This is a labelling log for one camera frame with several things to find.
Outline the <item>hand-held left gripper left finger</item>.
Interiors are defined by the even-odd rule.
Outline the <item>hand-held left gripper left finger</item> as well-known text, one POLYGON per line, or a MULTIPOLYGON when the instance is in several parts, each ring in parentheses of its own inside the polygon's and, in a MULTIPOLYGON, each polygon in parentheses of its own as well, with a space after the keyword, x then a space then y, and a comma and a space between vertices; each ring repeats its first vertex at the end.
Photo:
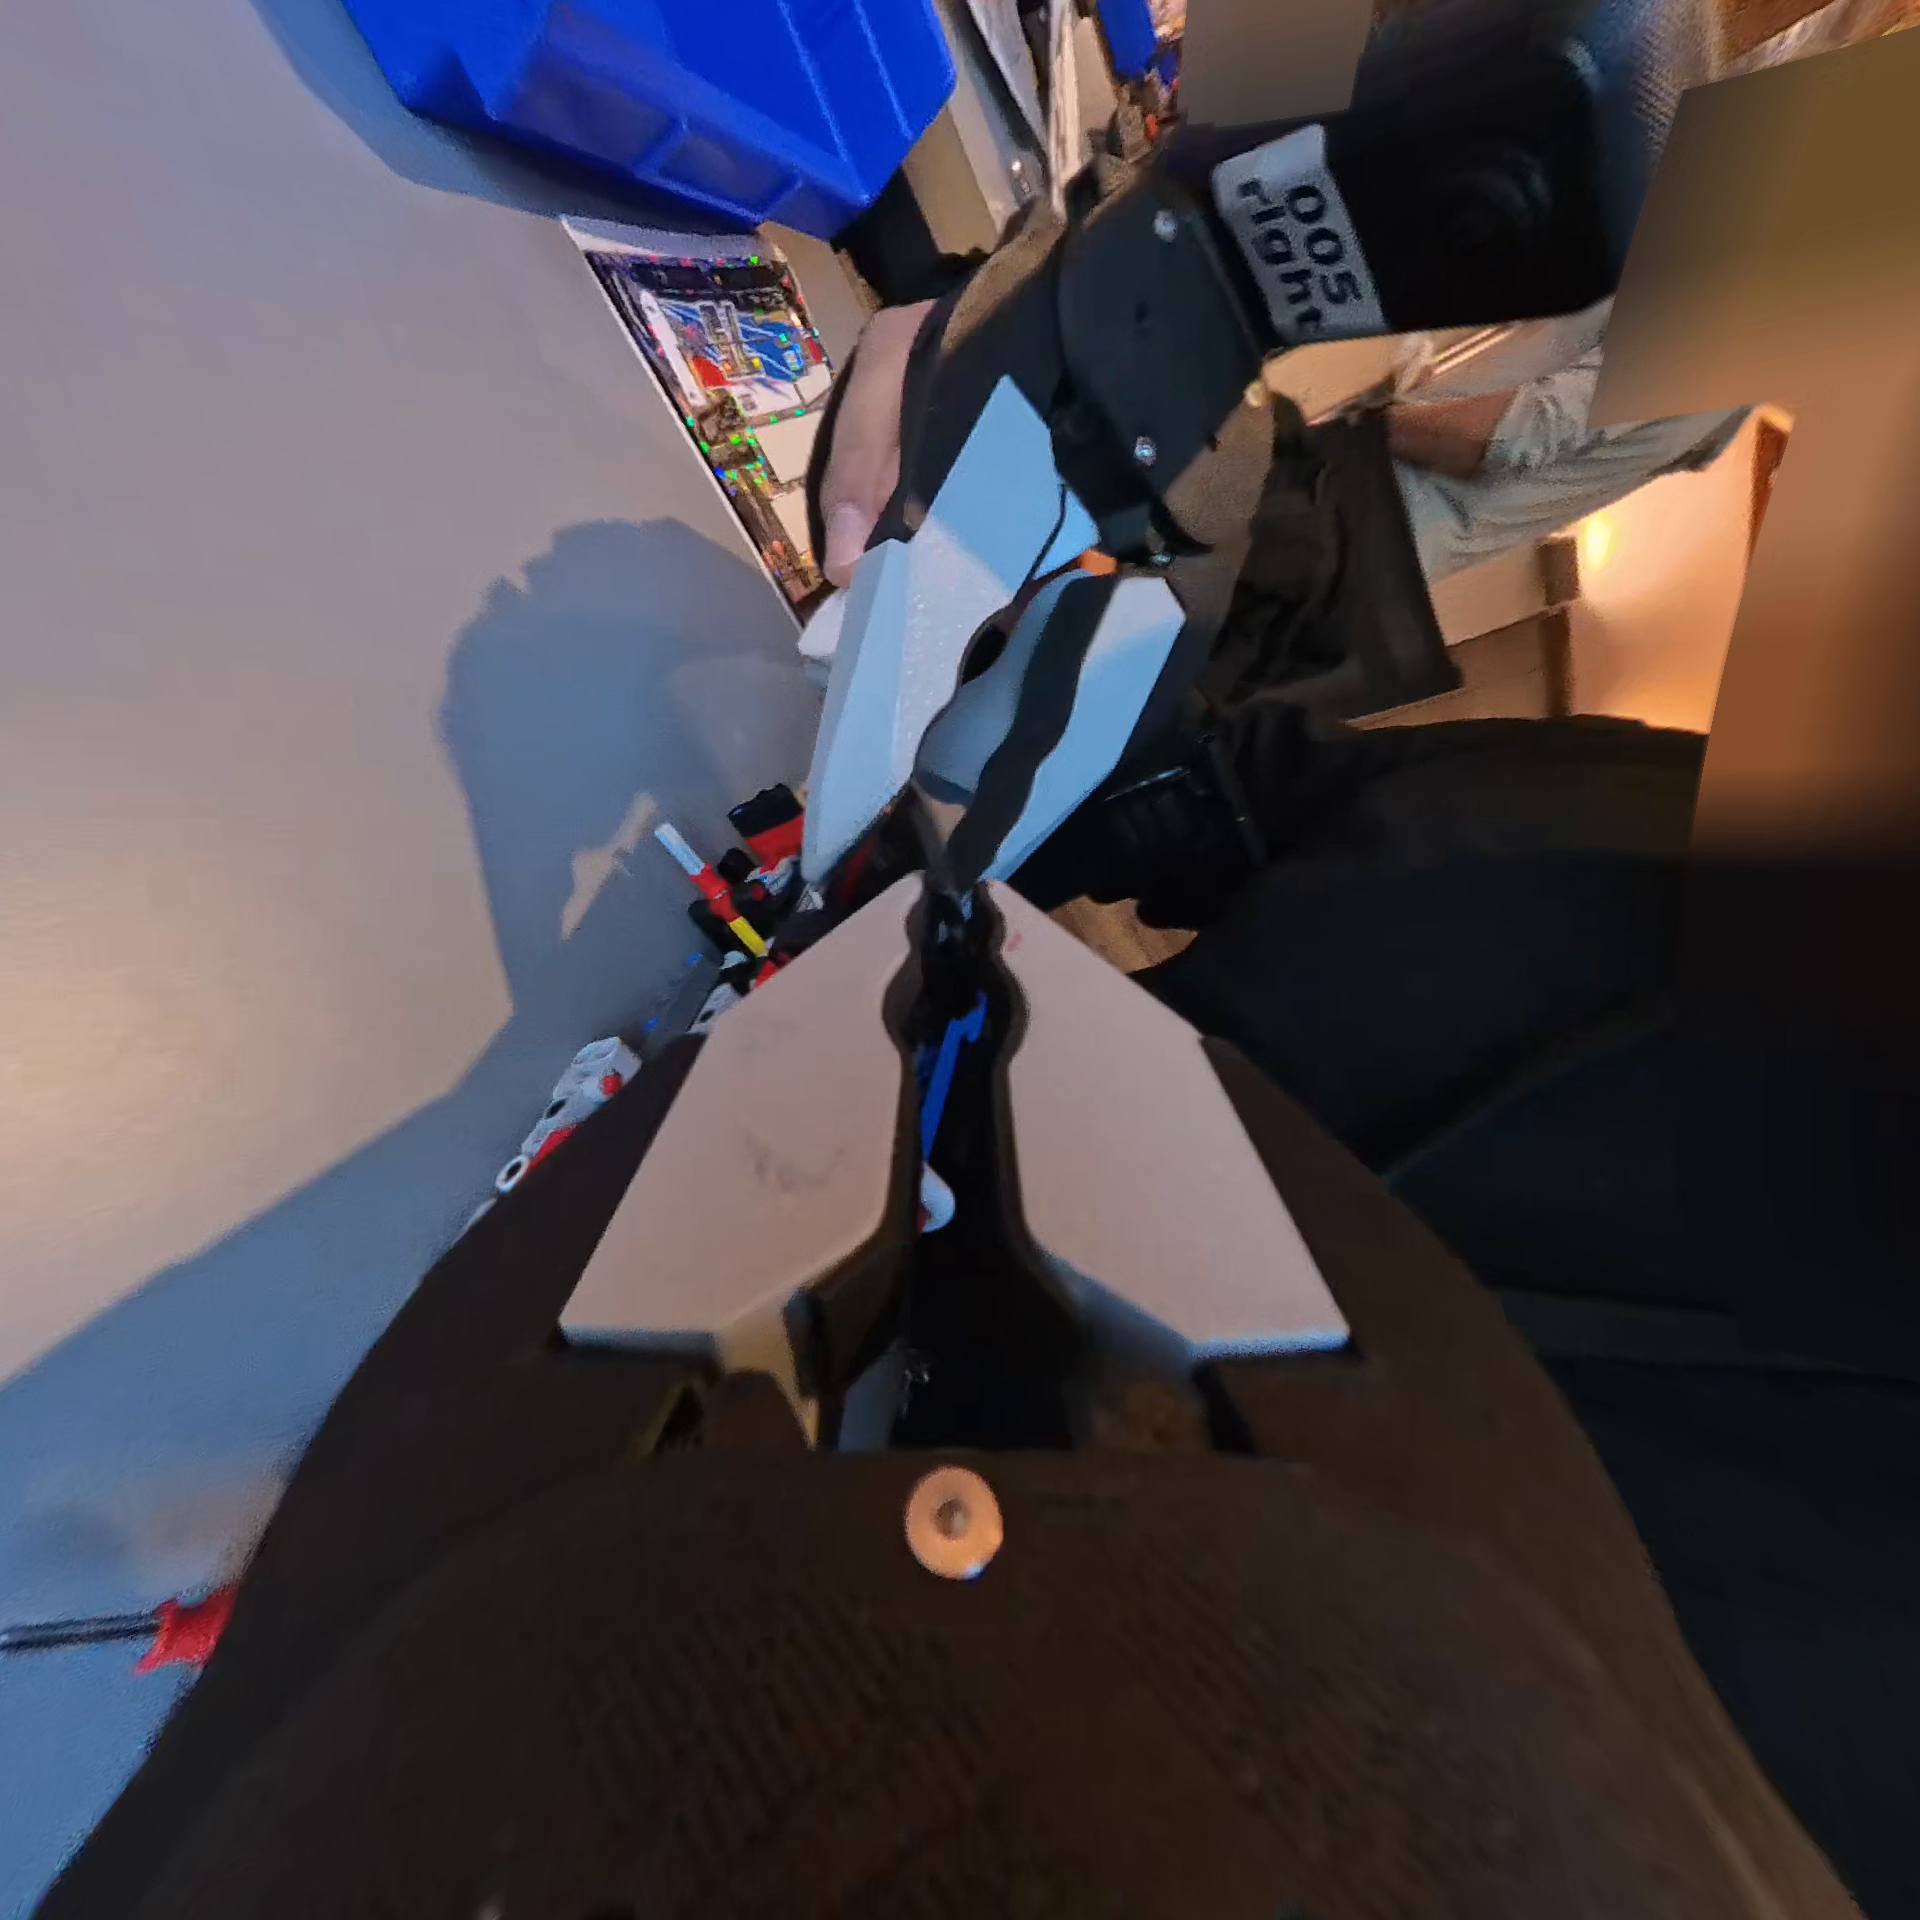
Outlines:
POLYGON ((570 1348, 768 1376, 820 1440, 887 1340, 917 1229, 898 1000, 923 906, 902 877, 693 1045, 560 1313, 570 1348))

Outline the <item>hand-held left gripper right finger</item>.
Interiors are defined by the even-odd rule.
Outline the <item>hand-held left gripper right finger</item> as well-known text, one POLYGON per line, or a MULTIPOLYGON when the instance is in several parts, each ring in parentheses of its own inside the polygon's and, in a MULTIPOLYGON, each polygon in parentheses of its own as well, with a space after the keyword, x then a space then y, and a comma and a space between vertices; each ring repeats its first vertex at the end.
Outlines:
POLYGON ((1349 1323, 1199 1032, 1007 886, 1003 1054, 1020 1220, 1093 1333, 1144 1362, 1338 1351, 1349 1323))

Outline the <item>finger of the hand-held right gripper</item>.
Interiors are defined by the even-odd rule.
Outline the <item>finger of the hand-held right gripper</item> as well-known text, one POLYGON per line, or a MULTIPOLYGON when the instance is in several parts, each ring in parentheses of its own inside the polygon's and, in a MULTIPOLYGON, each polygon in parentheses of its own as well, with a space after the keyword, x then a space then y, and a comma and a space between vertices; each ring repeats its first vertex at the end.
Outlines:
POLYGON ((1186 613, 1161 578, 1077 573, 1016 637, 1012 709, 958 828, 958 883, 1009 879, 1119 770, 1186 613))
POLYGON ((1049 427, 1003 378, 925 524, 881 541, 832 614, 834 652, 805 801, 803 874, 824 886, 913 782, 960 808, 937 828, 951 886, 1009 879, 1106 780, 1098 727, 1077 718, 1106 654, 1106 583, 1075 573, 1016 619, 985 673, 961 675, 992 621, 1093 524, 1061 483, 1049 427))

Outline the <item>toy brick car model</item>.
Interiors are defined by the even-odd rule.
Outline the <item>toy brick car model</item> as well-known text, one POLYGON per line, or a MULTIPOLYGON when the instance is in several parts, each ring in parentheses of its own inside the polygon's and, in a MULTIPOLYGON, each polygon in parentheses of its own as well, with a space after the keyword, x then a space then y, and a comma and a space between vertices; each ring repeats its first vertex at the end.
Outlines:
MULTIPOLYGON (((797 912, 814 912, 822 895, 803 883, 803 802, 786 784, 773 784, 742 802, 728 815, 734 847, 718 864, 698 854, 672 825, 655 831, 660 848, 695 890, 695 927, 719 939, 718 983, 706 993, 688 1032, 704 1037, 718 1020, 761 989, 801 952, 801 937, 781 927, 797 912)), ((642 1073, 639 1054, 617 1037, 583 1047, 550 1105, 505 1161, 488 1200, 469 1214, 469 1233, 500 1202, 522 1189, 530 1172, 550 1161, 584 1122, 631 1088, 642 1073)), ((136 1643, 136 1671, 159 1668, 205 1668, 231 1619, 239 1579, 201 1591, 166 1598, 136 1613, 13 1622, 4 1627, 7 1659, 34 1653, 66 1653, 136 1643)))

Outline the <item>person's right hand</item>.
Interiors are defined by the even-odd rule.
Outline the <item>person's right hand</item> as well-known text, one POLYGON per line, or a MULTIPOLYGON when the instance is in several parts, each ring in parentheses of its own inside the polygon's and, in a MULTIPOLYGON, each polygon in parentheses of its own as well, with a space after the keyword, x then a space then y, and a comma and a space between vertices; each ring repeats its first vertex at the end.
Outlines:
POLYGON ((809 466, 809 531, 830 589, 849 589, 900 485, 900 424, 913 347, 936 301, 879 309, 838 378, 809 466))

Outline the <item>black mesh office chair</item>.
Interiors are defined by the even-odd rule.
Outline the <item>black mesh office chair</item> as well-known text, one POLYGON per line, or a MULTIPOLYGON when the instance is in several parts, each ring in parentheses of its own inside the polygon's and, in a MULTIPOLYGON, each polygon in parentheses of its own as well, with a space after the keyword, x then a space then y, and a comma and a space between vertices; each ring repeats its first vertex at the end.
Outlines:
POLYGON ((1354 719, 1459 687, 1380 417, 1279 438, 1201 695, 1354 719))

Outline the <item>holographic sticker sheet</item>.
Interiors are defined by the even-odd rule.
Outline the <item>holographic sticker sheet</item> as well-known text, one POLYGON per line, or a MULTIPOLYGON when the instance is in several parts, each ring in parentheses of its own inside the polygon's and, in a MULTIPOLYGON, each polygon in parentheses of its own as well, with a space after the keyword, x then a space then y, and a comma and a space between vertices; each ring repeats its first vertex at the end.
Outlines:
POLYGON ((809 472, 834 368, 792 267, 755 234, 563 227, 765 575, 807 619, 829 594, 809 472))

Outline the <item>blue plastic bin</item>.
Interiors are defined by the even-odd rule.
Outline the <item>blue plastic bin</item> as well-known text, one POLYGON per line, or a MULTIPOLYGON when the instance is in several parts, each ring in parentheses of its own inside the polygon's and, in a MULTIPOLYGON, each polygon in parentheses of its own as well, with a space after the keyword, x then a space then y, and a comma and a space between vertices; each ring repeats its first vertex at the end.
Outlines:
POLYGON ((832 240, 949 108, 927 2, 348 2, 419 115, 832 240))

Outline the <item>wall lamp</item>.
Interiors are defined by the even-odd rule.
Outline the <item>wall lamp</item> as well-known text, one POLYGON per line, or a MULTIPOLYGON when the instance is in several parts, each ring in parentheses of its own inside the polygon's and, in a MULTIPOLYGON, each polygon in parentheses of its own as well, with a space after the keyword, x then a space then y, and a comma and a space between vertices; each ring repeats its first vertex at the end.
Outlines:
POLYGON ((1537 550, 1543 604, 1551 611, 1572 609, 1582 594, 1604 578, 1620 539, 1616 508, 1591 512, 1551 535, 1537 550))

